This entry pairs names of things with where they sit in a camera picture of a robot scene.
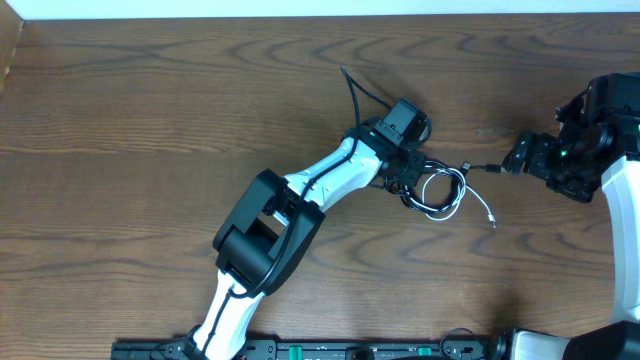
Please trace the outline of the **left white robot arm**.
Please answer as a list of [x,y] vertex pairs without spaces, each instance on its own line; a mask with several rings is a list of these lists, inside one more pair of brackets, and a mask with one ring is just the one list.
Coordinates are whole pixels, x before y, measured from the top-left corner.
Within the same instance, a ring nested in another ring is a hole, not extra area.
[[260,301],[291,276],[329,208],[377,177],[416,185],[426,160],[419,147],[430,118],[401,99],[382,118],[357,123],[314,165],[279,176],[266,169],[250,183],[213,239],[217,288],[189,337],[190,359],[231,359],[246,341]]

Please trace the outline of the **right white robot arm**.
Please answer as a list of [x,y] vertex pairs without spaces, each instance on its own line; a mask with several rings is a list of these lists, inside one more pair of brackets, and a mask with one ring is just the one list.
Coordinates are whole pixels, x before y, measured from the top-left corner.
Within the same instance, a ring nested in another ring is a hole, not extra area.
[[573,338],[513,328],[498,335],[490,359],[639,360],[639,75],[611,73],[555,111],[558,134],[522,132],[502,162],[579,203],[602,192],[614,256],[608,325]]

